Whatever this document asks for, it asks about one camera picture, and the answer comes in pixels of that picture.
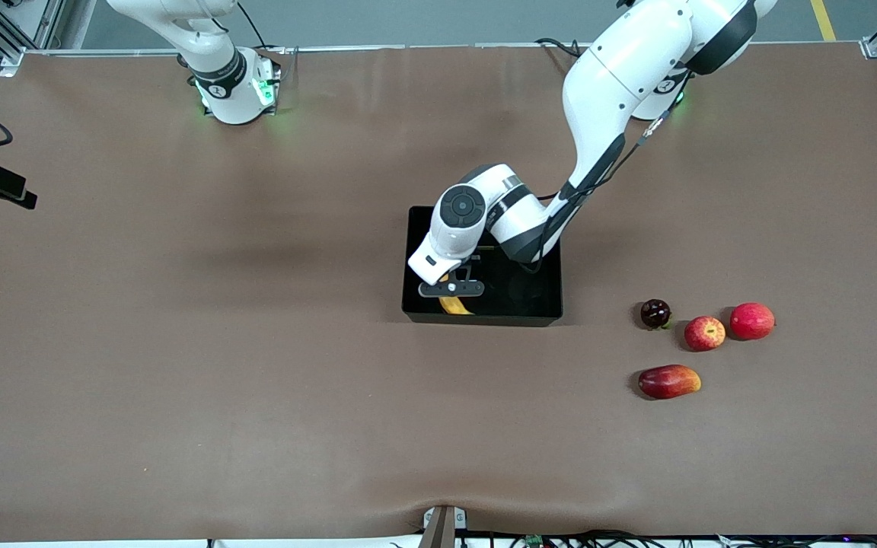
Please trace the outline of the round red pomegranate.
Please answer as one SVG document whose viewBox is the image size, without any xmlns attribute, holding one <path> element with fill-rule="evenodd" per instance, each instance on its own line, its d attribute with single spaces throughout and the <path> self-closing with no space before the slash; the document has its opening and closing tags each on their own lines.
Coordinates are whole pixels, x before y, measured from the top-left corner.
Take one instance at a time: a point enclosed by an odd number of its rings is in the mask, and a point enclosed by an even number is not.
<svg viewBox="0 0 877 548">
<path fill-rule="evenodd" d="M 729 317 L 729 333 L 740 340 L 765 339 L 775 326 L 776 318 L 772 310 L 758 302 L 735 306 Z"/>
</svg>

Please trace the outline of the small red yellow apple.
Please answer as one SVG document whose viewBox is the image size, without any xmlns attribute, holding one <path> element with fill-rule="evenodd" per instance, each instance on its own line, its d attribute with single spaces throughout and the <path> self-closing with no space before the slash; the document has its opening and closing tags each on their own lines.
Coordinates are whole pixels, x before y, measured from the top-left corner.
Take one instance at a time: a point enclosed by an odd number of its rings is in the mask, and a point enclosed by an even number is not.
<svg viewBox="0 0 877 548">
<path fill-rule="evenodd" d="M 726 340 L 726 329 L 720 319 L 700 316 L 686 323 L 684 341 L 689 350 L 705 352 L 716 349 Z"/>
</svg>

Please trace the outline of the red yellow mango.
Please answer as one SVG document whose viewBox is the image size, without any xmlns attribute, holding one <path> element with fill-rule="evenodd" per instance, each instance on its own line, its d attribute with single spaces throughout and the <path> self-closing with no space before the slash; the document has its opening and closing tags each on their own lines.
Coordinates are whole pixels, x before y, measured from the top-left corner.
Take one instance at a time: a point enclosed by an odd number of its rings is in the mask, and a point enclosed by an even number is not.
<svg viewBox="0 0 877 548">
<path fill-rule="evenodd" d="M 638 374 L 638 389 L 655 400 L 669 400 L 702 389 L 702 378 L 686 365 L 661 365 Z"/>
</svg>

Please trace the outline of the brown table cover mat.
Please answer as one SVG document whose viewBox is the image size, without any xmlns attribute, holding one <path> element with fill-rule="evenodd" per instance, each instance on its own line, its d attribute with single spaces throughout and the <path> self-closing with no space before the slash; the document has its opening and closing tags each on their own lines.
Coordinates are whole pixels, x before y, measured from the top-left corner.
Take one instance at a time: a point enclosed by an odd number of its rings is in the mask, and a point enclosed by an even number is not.
<svg viewBox="0 0 877 548">
<path fill-rule="evenodd" d="M 282 112 L 174 59 L 0 79 L 0 541 L 480 530 L 877 534 L 877 62 L 753 45 L 563 235 L 551 327 L 412 323 L 405 223 L 474 167 L 574 164 L 533 46 L 302 53 Z M 667 301 L 671 329 L 638 309 Z M 729 333 L 733 308 L 776 318 Z M 686 323 L 724 323 L 693 352 Z M 702 389 L 655 400 L 638 374 Z"/>
</svg>

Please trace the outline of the black plastic box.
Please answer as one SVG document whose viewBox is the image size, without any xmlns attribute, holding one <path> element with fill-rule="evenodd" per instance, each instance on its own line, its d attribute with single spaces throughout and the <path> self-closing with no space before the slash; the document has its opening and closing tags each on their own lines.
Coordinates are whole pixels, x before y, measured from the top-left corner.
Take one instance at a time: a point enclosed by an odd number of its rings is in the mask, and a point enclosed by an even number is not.
<svg viewBox="0 0 877 548">
<path fill-rule="evenodd" d="M 419 294 L 421 278 L 404 267 L 401 312 L 415 323 L 483 325 L 497 327 L 547 327 L 563 316 L 563 268 L 560 247 L 555 246 L 536 273 L 529 273 L 502 252 L 487 233 L 481 236 L 470 273 L 460 269 L 459 279 L 484 284 L 480 296 L 463 296 L 466 314 L 449 314 L 438 298 Z"/>
</svg>

